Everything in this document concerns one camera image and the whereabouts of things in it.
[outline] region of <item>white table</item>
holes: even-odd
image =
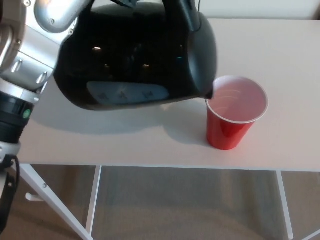
[[[84,240],[92,239],[101,166],[276,171],[288,237],[293,238],[281,171],[320,172],[320,22],[210,23],[218,47],[217,76],[256,80],[269,98],[266,115],[233,150],[207,144],[202,99],[92,112],[72,105],[55,81],[49,82],[21,138],[21,175]],[[97,166],[89,233],[30,164]]]

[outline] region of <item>white wall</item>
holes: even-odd
[[[210,18],[312,19],[320,0],[201,0]]]
[[[162,0],[142,0],[141,2],[148,2],[148,3],[162,3]],[[94,4],[93,4],[93,8],[98,8],[100,6],[103,5],[109,5],[109,4],[114,4],[112,1],[110,0],[95,0]],[[195,0],[195,4],[198,7],[199,5],[199,0]]]

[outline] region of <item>black kettle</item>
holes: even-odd
[[[80,15],[61,48],[54,78],[69,101],[103,111],[213,97],[215,37],[194,0],[114,2]]]

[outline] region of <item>red cup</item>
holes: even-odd
[[[235,148],[251,126],[267,111],[268,97],[255,81],[223,76],[213,82],[214,97],[207,99],[206,138],[215,148]]]

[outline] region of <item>floor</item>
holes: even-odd
[[[92,166],[34,168],[84,225]],[[104,167],[95,240],[286,239],[275,173],[268,171]],[[320,229],[320,177],[284,172],[295,240]],[[22,181],[2,240],[79,240]]]

